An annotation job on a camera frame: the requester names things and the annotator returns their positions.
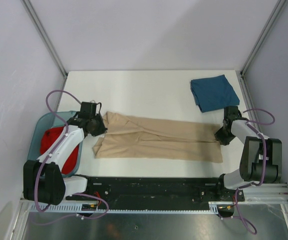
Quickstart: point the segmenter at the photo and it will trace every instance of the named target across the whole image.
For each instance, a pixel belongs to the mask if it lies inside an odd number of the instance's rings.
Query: blue cloth
[[[225,75],[190,81],[195,103],[202,113],[239,105],[239,99]]]

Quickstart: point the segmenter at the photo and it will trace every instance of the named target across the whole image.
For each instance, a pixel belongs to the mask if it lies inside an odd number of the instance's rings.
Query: folded cloth
[[[108,131],[93,151],[95,158],[155,158],[222,163],[215,139],[217,124],[125,116],[107,112]]]
[[[190,81],[195,103],[202,113],[239,105],[239,99],[225,75]]]

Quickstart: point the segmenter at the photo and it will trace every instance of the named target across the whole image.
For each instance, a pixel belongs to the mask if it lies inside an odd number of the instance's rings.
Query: plastic tub
[[[66,121],[73,117],[75,115],[75,111],[61,111],[57,112],[59,116],[61,116],[63,119]],[[56,127],[62,127],[64,126],[63,122],[55,117],[51,112],[43,115],[37,122],[36,127],[35,127],[35,132],[33,135],[32,142],[30,144],[29,152],[28,152],[28,160],[37,160],[37,158],[41,155],[40,154],[40,146],[41,146],[41,141],[42,137],[48,129],[51,128],[56,128]],[[77,157],[77,162],[76,166],[74,169],[69,173],[69,174],[62,174],[64,178],[71,177],[74,175],[78,168],[79,168],[79,163],[80,163],[80,156],[82,152],[82,142],[79,144],[79,150],[78,150],[78,157]]]

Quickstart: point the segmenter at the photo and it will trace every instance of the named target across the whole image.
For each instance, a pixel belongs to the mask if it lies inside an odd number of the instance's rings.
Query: shiny floor
[[[68,217],[54,224],[38,226],[67,213],[31,212],[25,240],[288,240],[280,205],[241,205],[243,216],[257,228],[248,233],[240,220],[221,221],[212,214],[121,214],[111,213],[97,220]]]

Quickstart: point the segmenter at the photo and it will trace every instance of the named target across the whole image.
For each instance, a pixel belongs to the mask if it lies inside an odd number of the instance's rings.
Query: tan towel
[[[108,131],[93,147],[95,158],[155,158],[222,163],[218,124],[125,116],[107,112]]]

